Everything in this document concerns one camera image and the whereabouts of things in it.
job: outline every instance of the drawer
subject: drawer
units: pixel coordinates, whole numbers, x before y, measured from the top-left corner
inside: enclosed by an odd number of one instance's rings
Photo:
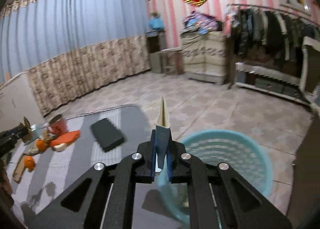
[[[235,82],[241,82],[241,83],[245,83],[245,76],[246,73],[242,72],[242,71],[236,71],[236,77],[235,77]]]
[[[283,94],[299,99],[302,97],[300,90],[291,86],[284,86]]]
[[[273,91],[279,94],[282,94],[282,91],[284,88],[282,83],[270,81],[268,79],[263,79],[263,78],[256,78],[254,85],[258,88],[262,88],[268,91]]]

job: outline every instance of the dresser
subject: dresser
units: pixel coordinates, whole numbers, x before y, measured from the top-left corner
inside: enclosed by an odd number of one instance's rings
[[[181,34],[185,75],[188,78],[225,83],[228,60],[225,53],[225,38],[222,32],[197,32]]]

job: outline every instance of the silver bolt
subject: silver bolt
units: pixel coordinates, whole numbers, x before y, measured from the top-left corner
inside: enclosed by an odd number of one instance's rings
[[[136,153],[132,154],[132,158],[134,160],[140,160],[142,158],[142,155],[139,152],[136,152]]]
[[[190,153],[182,153],[181,158],[184,160],[189,160],[191,158],[191,154]]]
[[[222,162],[219,164],[219,168],[223,171],[226,171],[229,168],[229,165],[227,163]]]
[[[102,170],[103,168],[104,168],[104,164],[101,163],[101,162],[98,162],[98,163],[96,163],[96,164],[94,165],[94,169],[95,169],[96,171],[100,171],[100,170]]]

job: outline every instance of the black phone case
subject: black phone case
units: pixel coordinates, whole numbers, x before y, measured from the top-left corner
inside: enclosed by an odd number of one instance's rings
[[[124,142],[124,136],[107,119],[99,120],[90,126],[91,132],[104,152],[108,152]]]

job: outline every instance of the orange object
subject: orange object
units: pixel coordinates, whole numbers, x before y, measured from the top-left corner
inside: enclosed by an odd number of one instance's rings
[[[29,170],[33,171],[33,169],[35,168],[36,164],[35,164],[35,161],[33,160],[33,158],[31,156],[25,157],[24,166],[26,168],[28,168]]]
[[[41,139],[36,140],[36,146],[41,152],[44,152],[48,148],[48,145],[44,142],[44,140]]]
[[[80,131],[72,131],[67,132],[61,136],[59,136],[57,139],[50,142],[50,147],[60,145],[62,143],[66,144],[72,144],[75,140],[77,140],[80,137]]]

